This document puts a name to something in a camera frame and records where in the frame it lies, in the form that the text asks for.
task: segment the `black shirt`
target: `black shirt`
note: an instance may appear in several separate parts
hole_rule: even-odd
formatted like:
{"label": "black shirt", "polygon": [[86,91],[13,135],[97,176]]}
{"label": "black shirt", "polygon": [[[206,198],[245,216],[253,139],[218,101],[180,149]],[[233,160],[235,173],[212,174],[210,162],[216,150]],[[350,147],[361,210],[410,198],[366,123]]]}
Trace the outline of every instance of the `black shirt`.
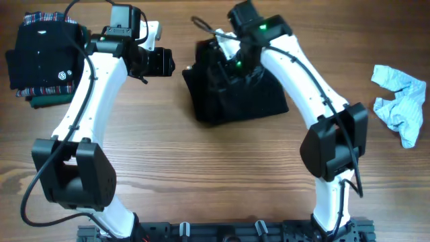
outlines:
{"label": "black shirt", "polygon": [[6,52],[10,88],[53,87],[70,81],[77,84],[82,75],[83,57],[65,34],[83,47],[78,24],[36,22],[20,26],[15,50]]}

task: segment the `green fabric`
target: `green fabric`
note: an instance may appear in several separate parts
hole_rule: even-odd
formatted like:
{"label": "green fabric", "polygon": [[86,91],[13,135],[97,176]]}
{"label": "green fabric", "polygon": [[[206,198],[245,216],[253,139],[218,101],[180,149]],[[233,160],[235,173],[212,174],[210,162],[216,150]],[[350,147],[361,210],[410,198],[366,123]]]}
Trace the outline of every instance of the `green fabric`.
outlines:
{"label": "green fabric", "polygon": [[74,95],[75,94],[72,93],[64,95],[47,95],[33,97],[33,99],[30,101],[30,105],[32,108],[41,108],[45,106],[68,104],[72,101]]}

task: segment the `white logo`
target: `white logo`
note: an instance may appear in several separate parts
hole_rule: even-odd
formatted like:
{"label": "white logo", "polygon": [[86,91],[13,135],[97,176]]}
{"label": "white logo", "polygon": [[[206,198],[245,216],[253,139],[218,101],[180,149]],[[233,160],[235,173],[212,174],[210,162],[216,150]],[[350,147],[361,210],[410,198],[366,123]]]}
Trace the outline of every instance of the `white logo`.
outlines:
{"label": "white logo", "polygon": [[60,72],[58,74],[58,78],[62,81],[64,81],[66,79],[66,73],[64,71]]}

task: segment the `plaid shirt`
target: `plaid shirt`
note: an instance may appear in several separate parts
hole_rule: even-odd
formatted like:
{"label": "plaid shirt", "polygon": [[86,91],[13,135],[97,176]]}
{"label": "plaid shirt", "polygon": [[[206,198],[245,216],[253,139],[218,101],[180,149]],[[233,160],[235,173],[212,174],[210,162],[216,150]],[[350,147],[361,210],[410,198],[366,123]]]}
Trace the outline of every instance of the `plaid shirt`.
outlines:
{"label": "plaid shirt", "polygon": [[[24,16],[23,25],[30,25],[32,23],[40,22],[40,21],[63,21],[65,15],[60,12],[55,13],[26,13]],[[70,17],[67,17],[66,22],[71,24],[77,24],[75,20],[72,20]],[[41,96],[41,95],[59,95],[59,94],[68,94],[72,93],[75,90],[75,85],[73,82],[69,82],[64,86],[56,86],[56,87],[28,87],[24,90],[19,90],[16,93],[17,97],[28,97],[28,96]]]}
{"label": "plaid shirt", "polygon": [[73,82],[69,82],[64,86],[56,87],[29,87],[24,90],[19,90],[16,93],[17,97],[35,97],[41,95],[59,95],[59,94],[69,94],[75,90],[75,85]]}
{"label": "plaid shirt", "polygon": [[[63,21],[65,18],[65,15],[60,12],[55,13],[43,13],[43,12],[36,12],[36,13],[26,13],[24,16],[24,22],[23,25],[29,25],[32,23],[36,23],[39,21]],[[70,17],[67,17],[66,22],[71,24],[77,24],[75,20],[72,20]]]}

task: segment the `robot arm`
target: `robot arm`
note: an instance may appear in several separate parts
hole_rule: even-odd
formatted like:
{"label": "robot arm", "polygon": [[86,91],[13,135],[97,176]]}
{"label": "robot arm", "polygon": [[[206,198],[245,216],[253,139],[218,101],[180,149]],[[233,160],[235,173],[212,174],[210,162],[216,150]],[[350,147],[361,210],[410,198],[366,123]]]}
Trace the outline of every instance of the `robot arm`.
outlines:
{"label": "robot arm", "polygon": [[[337,94],[321,77],[303,53],[297,37],[280,16],[262,19],[250,1],[239,3],[228,14],[234,33],[221,29],[215,32],[216,40],[227,62],[240,62],[245,73],[257,65],[263,65],[279,81],[298,107],[307,129],[309,129],[300,154],[305,166],[316,177],[316,207],[312,215],[324,237],[330,237],[340,216],[339,227],[350,220],[348,213],[349,184],[354,174],[351,156],[338,128],[332,109],[325,103],[327,99],[317,88],[300,62],[316,79],[320,88],[331,102],[342,123],[348,126],[355,155],[362,156],[366,146],[367,111],[361,104],[350,106],[348,101]],[[290,54],[286,56],[273,48],[256,47],[248,44],[258,43],[271,46]]]}

